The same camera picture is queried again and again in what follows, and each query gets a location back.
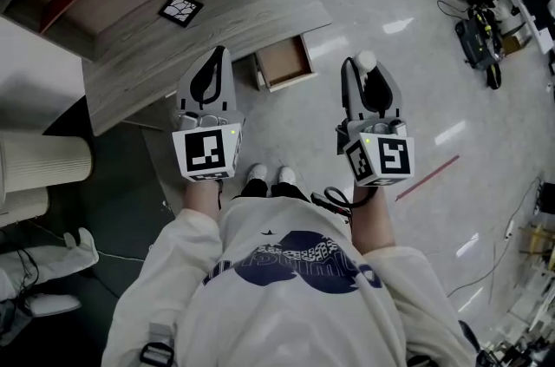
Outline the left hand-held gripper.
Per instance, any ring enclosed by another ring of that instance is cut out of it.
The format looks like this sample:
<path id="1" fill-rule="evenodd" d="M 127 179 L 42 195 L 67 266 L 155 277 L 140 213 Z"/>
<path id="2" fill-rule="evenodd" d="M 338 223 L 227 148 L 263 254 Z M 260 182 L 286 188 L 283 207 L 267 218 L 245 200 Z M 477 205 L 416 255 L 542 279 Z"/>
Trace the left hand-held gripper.
<path id="1" fill-rule="evenodd" d="M 233 177 L 243 140 L 245 116 L 236 109 L 232 58 L 217 46 L 197 58 L 180 78 L 172 132 L 180 174 L 191 182 Z M 212 104 L 217 111 L 203 109 Z"/>

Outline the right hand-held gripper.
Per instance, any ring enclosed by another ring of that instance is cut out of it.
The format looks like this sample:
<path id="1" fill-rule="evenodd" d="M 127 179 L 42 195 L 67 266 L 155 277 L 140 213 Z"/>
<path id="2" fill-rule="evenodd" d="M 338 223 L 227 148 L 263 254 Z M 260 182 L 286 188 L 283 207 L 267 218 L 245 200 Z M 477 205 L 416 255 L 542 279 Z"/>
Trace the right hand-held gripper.
<path id="1" fill-rule="evenodd" d="M 359 187 L 385 187 L 415 176 L 415 141 L 400 117 L 402 94 L 383 66 L 366 74 L 347 57 L 341 67 L 342 106 L 347 120 L 336 128 L 337 153 L 346 156 Z M 380 118 L 367 120 L 368 111 Z"/>

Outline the small white object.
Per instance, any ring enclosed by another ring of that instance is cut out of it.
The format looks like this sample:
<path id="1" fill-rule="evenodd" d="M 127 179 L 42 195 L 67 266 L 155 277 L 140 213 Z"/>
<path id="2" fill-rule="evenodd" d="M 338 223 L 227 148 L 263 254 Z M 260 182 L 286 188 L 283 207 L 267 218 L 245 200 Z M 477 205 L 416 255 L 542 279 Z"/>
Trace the small white object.
<path id="1" fill-rule="evenodd" d="M 354 59 L 357 71 L 360 75 L 365 75 L 377 66 L 375 54 L 370 50 L 364 50 L 358 53 Z"/>

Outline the brown wooden drawer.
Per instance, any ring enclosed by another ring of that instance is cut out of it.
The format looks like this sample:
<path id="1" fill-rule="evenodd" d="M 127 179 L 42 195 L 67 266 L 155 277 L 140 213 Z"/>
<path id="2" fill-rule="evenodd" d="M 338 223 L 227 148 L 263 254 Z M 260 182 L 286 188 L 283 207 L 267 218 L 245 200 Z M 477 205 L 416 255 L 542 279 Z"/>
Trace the brown wooden drawer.
<path id="1" fill-rule="evenodd" d="M 303 35 L 256 51 L 254 60 L 258 82 L 271 93 L 317 76 Z"/>

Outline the person's right forearm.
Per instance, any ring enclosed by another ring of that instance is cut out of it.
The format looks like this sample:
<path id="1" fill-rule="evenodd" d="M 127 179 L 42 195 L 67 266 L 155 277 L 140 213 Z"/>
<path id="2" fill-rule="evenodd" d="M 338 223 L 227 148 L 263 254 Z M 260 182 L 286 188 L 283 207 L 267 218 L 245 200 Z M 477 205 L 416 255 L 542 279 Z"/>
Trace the person's right forearm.
<path id="1" fill-rule="evenodd" d="M 360 254 L 395 246 L 384 189 L 378 187 L 362 206 L 352 209 L 352 243 Z"/>

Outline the person's left forearm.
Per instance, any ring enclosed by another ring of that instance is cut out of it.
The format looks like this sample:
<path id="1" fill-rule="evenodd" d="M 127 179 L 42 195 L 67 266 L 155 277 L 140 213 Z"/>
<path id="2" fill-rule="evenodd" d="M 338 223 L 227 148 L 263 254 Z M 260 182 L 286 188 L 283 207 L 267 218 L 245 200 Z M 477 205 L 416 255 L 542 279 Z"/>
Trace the person's left forearm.
<path id="1" fill-rule="evenodd" d="M 219 189 L 220 185 L 216 180 L 188 183 L 183 197 L 183 207 L 218 221 Z"/>

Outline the grey wooden desk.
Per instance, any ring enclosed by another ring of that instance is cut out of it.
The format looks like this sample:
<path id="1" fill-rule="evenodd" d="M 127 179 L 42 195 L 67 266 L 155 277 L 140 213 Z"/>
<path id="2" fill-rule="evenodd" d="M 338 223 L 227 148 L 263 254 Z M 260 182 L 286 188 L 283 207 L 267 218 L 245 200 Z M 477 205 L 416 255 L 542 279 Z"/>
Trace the grey wooden desk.
<path id="1" fill-rule="evenodd" d="M 182 28 L 157 16 L 153 0 L 98 38 L 97 59 L 82 66 L 94 135 L 172 93 L 182 74 L 209 49 L 223 45 L 232 60 L 331 23 L 320 0 L 200 0 Z"/>

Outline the black framed patterned tile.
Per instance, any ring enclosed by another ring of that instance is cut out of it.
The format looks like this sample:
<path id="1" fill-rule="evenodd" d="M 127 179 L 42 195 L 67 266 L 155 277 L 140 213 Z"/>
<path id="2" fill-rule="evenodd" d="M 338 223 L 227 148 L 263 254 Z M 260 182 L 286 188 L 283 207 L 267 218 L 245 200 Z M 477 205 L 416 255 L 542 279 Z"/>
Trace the black framed patterned tile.
<path id="1" fill-rule="evenodd" d="M 158 15 L 186 28 L 203 7 L 204 4 L 196 0 L 167 0 Z"/>

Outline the black yellow floor machine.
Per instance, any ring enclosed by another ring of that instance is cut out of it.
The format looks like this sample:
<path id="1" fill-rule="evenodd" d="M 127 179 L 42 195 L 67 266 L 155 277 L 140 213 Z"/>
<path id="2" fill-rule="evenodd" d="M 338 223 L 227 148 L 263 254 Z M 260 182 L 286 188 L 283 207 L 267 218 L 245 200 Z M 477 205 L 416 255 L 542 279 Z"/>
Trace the black yellow floor machine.
<path id="1" fill-rule="evenodd" d="M 506 55 L 493 12 L 487 7 L 470 7 L 467 19 L 455 24 L 455 32 L 466 63 L 485 74 L 486 85 L 491 90 L 499 89 L 502 83 L 500 62 Z"/>

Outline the small cardboard box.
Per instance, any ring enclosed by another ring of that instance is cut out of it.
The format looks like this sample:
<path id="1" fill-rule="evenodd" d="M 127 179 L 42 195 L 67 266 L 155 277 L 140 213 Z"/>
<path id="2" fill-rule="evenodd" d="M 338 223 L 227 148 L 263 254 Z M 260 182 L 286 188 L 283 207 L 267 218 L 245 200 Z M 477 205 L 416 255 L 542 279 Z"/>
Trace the small cardboard box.
<path id="1" fill-rule="evenodd" d="M 531 36 L 514 33 L 510 36 L 502 37 L 502 48 L 505 56 L 509 56 L 524 49 L 532 40 Z"/>

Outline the large cream ribbed cylinder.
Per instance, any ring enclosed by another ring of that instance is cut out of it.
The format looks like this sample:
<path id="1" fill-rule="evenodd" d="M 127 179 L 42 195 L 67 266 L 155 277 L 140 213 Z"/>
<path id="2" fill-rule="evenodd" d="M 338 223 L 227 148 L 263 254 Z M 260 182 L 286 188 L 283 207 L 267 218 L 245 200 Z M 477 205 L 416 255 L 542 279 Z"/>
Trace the large cream ribbed cylinder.
<path id="1" fill-rule="evenodd" d="M 0 132 L 4 193 L 82 181 L 92 167 L 90 147 L 80 137 Z"/>

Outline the small cream ribbed cylinder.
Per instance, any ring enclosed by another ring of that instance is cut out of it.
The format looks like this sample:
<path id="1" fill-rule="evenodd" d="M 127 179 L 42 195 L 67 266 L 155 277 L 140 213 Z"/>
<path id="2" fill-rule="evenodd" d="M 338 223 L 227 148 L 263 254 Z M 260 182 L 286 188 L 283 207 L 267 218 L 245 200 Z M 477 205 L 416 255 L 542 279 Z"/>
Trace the small cream ribbed cylinder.
<path id="1" fill-rule="evenodd" d="M 0 206 L 0 228 L 34 219 L 49 210 L 49 192 L 46 187 L 7 193 Z"/>

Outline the person's white printed shirt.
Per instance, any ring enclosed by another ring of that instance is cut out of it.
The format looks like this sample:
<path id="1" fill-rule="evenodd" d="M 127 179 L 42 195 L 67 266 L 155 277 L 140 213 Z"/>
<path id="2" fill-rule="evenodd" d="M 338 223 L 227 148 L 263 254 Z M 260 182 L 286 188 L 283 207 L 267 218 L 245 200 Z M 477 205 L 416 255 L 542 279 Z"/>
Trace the person's white printed shirt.
<path id="1" fill-rule="evenodd" d="M 165 331 L 174 367 L 474 367 L 476 352 L 419 251 L 367 253 L 338 216 L 237 198 L 219 220 L 180 212 L 118 301 L 102 367 L 146 367 Z"/>

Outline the white rounded plastic shell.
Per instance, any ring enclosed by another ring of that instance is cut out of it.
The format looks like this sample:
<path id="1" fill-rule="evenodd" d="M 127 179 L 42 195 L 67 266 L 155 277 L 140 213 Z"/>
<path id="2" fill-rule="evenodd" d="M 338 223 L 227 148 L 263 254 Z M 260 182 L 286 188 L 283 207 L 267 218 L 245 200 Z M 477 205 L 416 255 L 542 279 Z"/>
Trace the white rounded plastic shell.
<path id="1" fill-rule="evenodd" d="M 82 304 L 72 295 L 37 294 L 28 297 L 25 302 L 34 318 L 63 314 L 79 309 Z"/>

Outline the wooden frame rack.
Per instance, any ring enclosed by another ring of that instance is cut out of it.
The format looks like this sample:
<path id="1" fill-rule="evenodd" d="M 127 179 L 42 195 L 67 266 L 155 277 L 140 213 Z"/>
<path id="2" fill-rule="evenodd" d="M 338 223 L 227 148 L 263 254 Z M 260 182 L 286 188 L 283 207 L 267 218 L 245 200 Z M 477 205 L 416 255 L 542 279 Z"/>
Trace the wooden frame rack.
<path id="1" fill-rule="evenodd" d="M 521 323 L 517 348 L 539 361 L 555 344 L 555 231 L 541 225 L 519 228 L 525 248 L 523 277 L 514 306 Z"/>

